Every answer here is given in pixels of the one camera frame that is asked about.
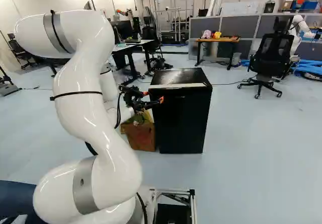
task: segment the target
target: gray metal band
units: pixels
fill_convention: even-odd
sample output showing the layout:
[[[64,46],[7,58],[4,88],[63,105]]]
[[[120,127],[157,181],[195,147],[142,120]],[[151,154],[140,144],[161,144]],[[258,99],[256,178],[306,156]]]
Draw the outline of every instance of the gray metal band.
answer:
[[[92,168],[96,156],[80,161],[72,183],[72,193],[77,210],[83,214],[98,211],[92,193]]]
[[[54,24],[55,24],[55,30],[57,33],[57,36],[55,34],[53,24],[52,24],[52,17]],[[44,15],[44,28],[46,31],[46,34],[48,36],[48,39],[50,40],[51,44],[55,47],[55,49],[58,50],[60,53],[74,53],[75,50],[71,47],[70,43],[67,41],[65,34],[62,30],[61,23],[60,23],[60,14],[45,14]]]
[[[64,46],[64,48],[69,52],[69,53],[74,53],[75,50],[73,49],[73,47],[70,45],[69,41],[67,40],[64,31],[62,29],[61,23],[60,23],[60,13],[55,13],[53,14],[54,17],[54,26],[55,26],[55,30],[57,33],[57,36],[60,40],[60,42],[62,43],[62,45]]]
[[[48,36],[48,39],[50,40],[51,44],[60,52],[60,53],[66,53],[66,51],[60,46],[58,39],[55,35],[54,29],[52,27],[51,23],[51,14],[45,14],[44,15],[44,28],[46,31],[46,34]]]

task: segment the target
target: brown box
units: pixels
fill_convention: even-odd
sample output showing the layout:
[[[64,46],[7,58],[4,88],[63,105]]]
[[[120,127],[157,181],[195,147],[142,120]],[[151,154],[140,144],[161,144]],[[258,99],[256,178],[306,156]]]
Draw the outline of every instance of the brown box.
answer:
[[[122,123],[122,129],[132,149],[155,152],[154,123],[145,121],[143,124]]]
[[[292,6],[292,3],[293,2],[288,2],[288,1],[284,2],[282,9],[290,9]]]

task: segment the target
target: cubicle wall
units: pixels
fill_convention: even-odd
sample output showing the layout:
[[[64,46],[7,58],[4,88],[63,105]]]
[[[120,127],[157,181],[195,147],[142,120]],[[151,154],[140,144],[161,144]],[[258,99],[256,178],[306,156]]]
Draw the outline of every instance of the cubicle wall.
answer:
[[[239,35],[240,42],[236,52],[240,52],[241,58],[249,58],[254,54],[264,34],[274,33],[273,25],[276,16],[289,17],[296,14],[260,14],[243,16],[213,16],[196,17],[190,19],[189,59],[197,59],[198,44],[196,39],[202,36],[204,30],[220,31],[222,36]],[[322,14],[301,14],[309,27],[322,26]],[[201,56],[204,60],[228,60],[229,45],[227,43],[203,43]],[[302,59],[322,61],[322,42],[303,40],[296,53]]]

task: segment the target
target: yellow object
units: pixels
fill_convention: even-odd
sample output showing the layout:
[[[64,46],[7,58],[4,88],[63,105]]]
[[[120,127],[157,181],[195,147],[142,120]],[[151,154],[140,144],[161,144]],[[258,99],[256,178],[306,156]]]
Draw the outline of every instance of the yellow object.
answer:
[[[221,36],[221,32],[216,32],[215,34],[214,34],[214,38],[215,39],[220,39],[220,36]]]

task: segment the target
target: pink object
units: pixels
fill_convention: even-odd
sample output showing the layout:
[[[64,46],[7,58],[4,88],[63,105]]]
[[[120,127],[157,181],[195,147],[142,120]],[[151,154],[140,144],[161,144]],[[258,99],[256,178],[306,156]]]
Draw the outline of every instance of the pink object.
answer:
[[[210,30],[205,30],[203,32],[203,35],[201,36],[202,39],[210,39],[211,38],[211,31]]]

